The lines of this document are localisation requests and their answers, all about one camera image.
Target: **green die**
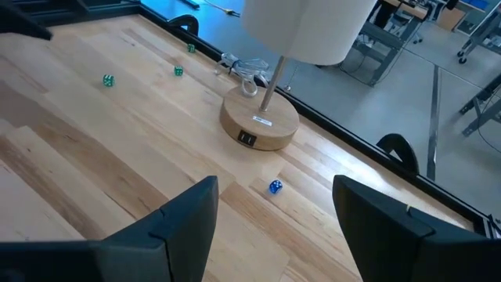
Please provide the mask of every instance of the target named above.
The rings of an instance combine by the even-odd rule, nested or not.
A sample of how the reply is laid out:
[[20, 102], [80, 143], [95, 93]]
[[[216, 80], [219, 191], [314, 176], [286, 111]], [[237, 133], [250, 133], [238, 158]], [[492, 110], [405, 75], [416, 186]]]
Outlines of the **green die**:
[[182, 76], [182, 67], [181, 66], [175, 66], [174, 67], [174, 74], [175, 74], [175, 76]]
[[188, 44], [187, 45], [188, 52], [195, 52], [195, 45], [193, 44]]
[[113, 75], [105, 74], [103, 76], [103, 84], [106, 87], [113, 87], [113, 85], [115, 85], [115, 77]]

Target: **table lamp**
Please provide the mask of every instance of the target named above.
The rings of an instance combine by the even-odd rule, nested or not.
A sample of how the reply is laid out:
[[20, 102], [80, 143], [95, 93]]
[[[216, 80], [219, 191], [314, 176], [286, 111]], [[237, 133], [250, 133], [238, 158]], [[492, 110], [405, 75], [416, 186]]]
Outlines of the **table lamp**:
[[243, 27], [281, 55], [267, 89], [252, 97], [240, 88], [226, 93], [220, 121], [239, 143], [278, 150], [290, 143], [299, 115], [281, 95], [273, 95], [287, 59], [316, 65], [344, 60], [376, 0], [246, 0]]

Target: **die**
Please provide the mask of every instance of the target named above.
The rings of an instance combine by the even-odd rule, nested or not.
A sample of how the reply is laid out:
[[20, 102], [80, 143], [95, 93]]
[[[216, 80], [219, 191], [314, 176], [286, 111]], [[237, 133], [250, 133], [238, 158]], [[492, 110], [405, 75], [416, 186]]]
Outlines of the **die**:
[[195, 52], [195, 45], [188, 44], [186, 47], [188, 49], [188, 52]]
[[175, 74], [175, 76], [182, 76], [182, 67], [181, 66], [175, 66], [174, 67], [174, 74]]
[[106, 87], [113, 87], [113, 85], [115, 85], [115, 77], [113, 75], [105, 74], [103, 76], [103, 84]]
[[281, 191], [282, 183], [280, 180], [273, 180], [273, 182], [269, 185], [269, 191], [273, 194], [276, 194]]

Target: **black switch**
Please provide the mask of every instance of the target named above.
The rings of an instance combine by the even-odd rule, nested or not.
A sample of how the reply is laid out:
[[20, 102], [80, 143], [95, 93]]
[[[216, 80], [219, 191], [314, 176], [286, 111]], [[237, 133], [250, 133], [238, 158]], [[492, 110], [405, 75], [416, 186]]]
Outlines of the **black switch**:
[[254, 146], [256, 139], [256, 136], [253, 136], [252, 134], [247, 133], [244, 130], [240, 130], [240, 134], [238, 135], [238, 140], [247, 146]]

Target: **white label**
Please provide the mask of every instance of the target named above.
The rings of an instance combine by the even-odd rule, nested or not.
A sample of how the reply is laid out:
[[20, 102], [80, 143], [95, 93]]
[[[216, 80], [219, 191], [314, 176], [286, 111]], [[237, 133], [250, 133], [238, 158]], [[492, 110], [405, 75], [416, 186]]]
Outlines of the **white label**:
[[271, 121], [266, 121], [264, 118], [253, 116], [252, 119], [255, 120], [255, 121], [261, 122], [263, 125], [267, 125], [267, 126], [272, 126], [273, 125], [273, 123]]

